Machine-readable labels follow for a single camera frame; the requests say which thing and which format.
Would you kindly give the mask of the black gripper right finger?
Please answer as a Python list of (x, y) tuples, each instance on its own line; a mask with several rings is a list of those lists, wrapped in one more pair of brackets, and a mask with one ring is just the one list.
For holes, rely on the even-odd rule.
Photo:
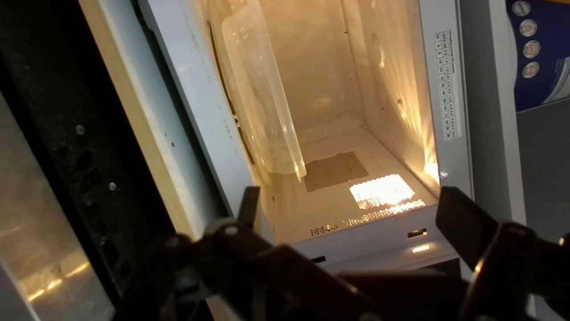
[(570, 250), (525, 225), (494, 222), (457, 188), (443, 188), (436, 227), (473, 272), (459, 318), (466, 321), (526, 321), (526, 298), (541, 296), (570, 320)]

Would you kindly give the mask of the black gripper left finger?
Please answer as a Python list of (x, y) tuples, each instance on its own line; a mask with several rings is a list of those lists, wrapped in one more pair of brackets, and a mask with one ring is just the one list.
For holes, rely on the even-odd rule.
[(197, 305), (213, 296), (241, 321), (380, 321), (354, 286), (252, 230), (257, 197), (247, 188), (238, 216), (215, 220), (195, 243), (154, 238), (111, 321), (197, 321)]

